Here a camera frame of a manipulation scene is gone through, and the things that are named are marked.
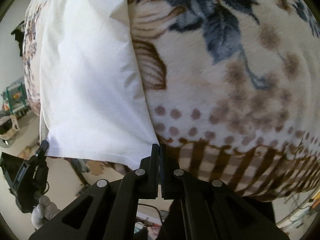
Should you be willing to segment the gloved left hand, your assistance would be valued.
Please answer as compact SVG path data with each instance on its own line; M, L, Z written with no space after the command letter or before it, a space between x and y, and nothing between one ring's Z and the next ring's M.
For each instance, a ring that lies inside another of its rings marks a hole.
M40 227L54 218L60 211L61 210L57 208L57 205L52 202L49 197L41 196L38 205L31 213L31 222L35 230L39 230Z

